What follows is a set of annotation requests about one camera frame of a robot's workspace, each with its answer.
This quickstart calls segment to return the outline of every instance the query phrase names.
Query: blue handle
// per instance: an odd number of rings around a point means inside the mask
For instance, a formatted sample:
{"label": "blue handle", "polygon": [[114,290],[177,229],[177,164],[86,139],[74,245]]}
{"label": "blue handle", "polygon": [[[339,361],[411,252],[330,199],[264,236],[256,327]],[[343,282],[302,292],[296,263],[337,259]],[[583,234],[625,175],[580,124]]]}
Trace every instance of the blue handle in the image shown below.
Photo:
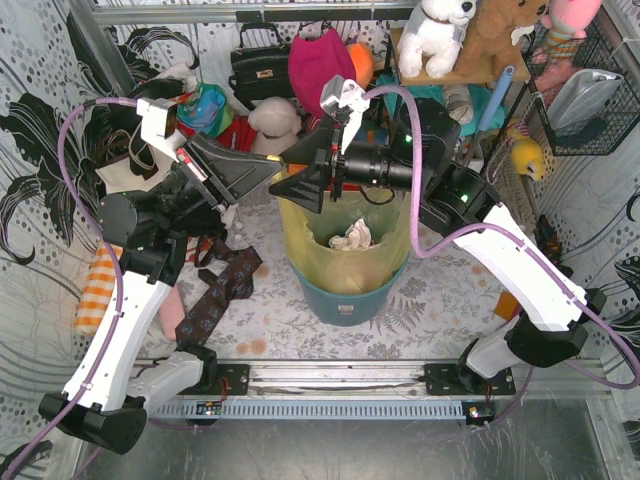
{"label": "blue handle", "polygon": [[478,124],[479,132],[484,132],[489,128],[489,124],[491,123],[493,115],[496,113],[496,110],[500,106],[505,93],[507,93],[509,85],[511,85],[511,80],[513,79],[513,74],[515,73],[515,71],[516,69],[512,65],[508,65],[502,71],[502,75],[500,75],[498,84],[496,85],[496,88],[493,89],[493,93],[491,94],[491,98],[489,99],[489,104],[487,105],[487,108],[484,109],[484,113],[482,114],[482,118],[480,119],[480,123]]}

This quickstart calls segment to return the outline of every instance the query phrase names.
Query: orange checkered cloth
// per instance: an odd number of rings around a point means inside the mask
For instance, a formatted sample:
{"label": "orange checkered cloth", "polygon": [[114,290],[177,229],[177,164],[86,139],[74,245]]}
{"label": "orange checkered cloth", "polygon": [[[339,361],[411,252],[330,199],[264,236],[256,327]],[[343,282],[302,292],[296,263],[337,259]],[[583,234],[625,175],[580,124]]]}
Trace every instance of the orange checkered cloth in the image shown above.
{"label": "orange checkered cloth", "polygon": [[[113,247],[118,255],[122,255],[122,248]],[[100,321],[107,311],[116,277],[111,257],[104,245],[98,248],[93,259],[87,283],[82,291],[82,298],[76,313],[76,332],[83,335],[93,335],[100,326]]]}

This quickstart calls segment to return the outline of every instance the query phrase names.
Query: red knit hat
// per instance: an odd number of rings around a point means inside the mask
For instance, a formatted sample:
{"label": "red knit hat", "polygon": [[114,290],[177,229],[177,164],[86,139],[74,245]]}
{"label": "red knit hat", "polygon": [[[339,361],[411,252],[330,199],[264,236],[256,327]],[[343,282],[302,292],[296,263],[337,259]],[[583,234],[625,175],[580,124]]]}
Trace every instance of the red knit hat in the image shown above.
{"label": "red knit hat", "polygon": [[349,52],[335,28],[317,40],[293,39],[289,54],[289,80],[300,105],[312,115],[322,118],[320,96],[325,84],[336,75],[356,79]]}

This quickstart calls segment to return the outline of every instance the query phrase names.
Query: brown teddy bear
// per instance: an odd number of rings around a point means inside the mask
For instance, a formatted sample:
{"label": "brown teddy bear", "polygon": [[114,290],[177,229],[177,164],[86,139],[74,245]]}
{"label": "brown teddy bear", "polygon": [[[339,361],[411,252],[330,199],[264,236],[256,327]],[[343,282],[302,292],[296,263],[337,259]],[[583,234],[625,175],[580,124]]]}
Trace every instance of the brown teddy bear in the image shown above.
{"label": "brown teddy bear", "polygon": [[469,23],[454,71],[470,75],[483,55],[494,57],[496,77],[507,65],[516,66],[520,38],[533,31],[535,23],[547,13],[547,4],[548,0],[484,0]]}

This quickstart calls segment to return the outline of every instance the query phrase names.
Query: pink plush toy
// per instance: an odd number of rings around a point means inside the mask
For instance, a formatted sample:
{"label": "pink plush toy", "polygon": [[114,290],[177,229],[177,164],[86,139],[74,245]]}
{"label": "pink plush toy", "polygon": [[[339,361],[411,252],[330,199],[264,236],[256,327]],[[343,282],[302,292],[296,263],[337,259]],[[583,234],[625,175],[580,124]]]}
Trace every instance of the pink plush toy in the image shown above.
{"label": "pink plush toy", "polygon": [[549,15],[540,20],[549,31],[542,48],[534,54],[535,63],[543,63],[548,57],[556,60],[573,58],[580,43],[570,40],[587,37],[584,29],[592,22],[601,4],[602,0],[551,0]]}

